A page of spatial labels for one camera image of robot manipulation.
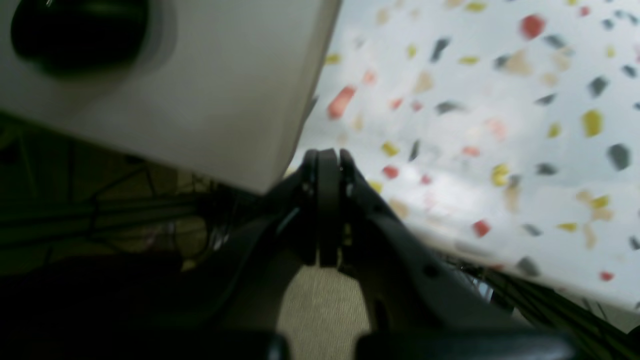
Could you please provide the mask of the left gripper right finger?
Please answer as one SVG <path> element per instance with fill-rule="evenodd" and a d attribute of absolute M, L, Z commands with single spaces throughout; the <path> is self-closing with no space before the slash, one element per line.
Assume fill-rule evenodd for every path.
<path fill-rule="evenodd" d="M 524 332 L 423 246 L 342 149 L 317 154 L 319 260 L 358 280 L 377 331 Z"/>

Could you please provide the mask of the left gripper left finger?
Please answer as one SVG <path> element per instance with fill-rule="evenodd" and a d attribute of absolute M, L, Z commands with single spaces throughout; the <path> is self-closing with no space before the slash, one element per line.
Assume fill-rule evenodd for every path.
<path fill-rule="evenodd" d="M 318 151 L 258 203 L 201 265 L 166 285 L 165 324 L 273 331 L 291 280 L 316 262 Z"/>

